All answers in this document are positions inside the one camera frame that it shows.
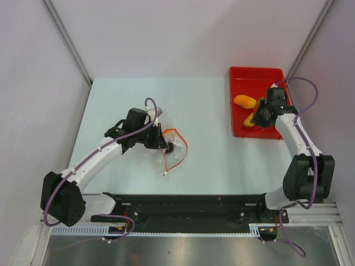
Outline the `yellow fake corn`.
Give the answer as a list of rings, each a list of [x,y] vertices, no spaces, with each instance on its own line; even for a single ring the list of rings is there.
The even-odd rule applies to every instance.
[[[250,113],[249,116],[244,120],[244,127],[253,127],[255,124],[252,122],[254,113]]]

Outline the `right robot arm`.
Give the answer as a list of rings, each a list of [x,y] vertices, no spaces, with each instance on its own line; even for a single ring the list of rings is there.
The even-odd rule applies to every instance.
[[[307,135],[296,108],[287,103],[283,88],[268,88],[260,99],[252,122],[262,128],[274,127],[283,138],[291,163],[280,188],[265,194],[265,203],[257,206],[256,217],[269,222],[276,209],[300,204],[309,209],[327,199],[331,190],[335,160],[324,155]]]

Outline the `dark fake food piece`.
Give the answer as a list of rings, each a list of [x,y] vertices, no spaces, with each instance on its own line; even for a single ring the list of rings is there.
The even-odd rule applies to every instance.
[[[174,151],[175,145],[172,142],[168,142],[168,147],[165,150],[164,154],[170,154]]]

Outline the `clear zip top bag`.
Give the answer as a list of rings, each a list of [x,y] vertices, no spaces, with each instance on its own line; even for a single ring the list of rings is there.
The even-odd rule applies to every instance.
[[[163,136],[166,142],[172,142],[175,145],[174,151],[170,154],[164,154],[166,149],[161,151],[164,166],[163,176],[166,176],[169,171],[178,167],[184,161],[188,152],[188,144],[175,128],[164,130]]]

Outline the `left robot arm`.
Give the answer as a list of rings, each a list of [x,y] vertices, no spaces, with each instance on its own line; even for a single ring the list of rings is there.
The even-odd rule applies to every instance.
[[[126,118],[109,128],[98,146],[81,162],[61,173],[46,174],[40,201],[45,225],[62,223],[71,227],[85,216],[119,220],[123,209],[113,196],[101,193],[85,200],[82,193],[101,170],[136,144],[151,150],[167,149],[169,145],[158,122],[161,114],[160,108],[130,109]]]

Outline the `orange fake mango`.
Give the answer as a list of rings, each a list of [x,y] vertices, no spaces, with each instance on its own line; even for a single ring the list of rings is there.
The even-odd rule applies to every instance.
[[[247,95],[238,95],[234,97],[234,104],[244,109],[253,109],[256,106],[257,101],[254,98]]]

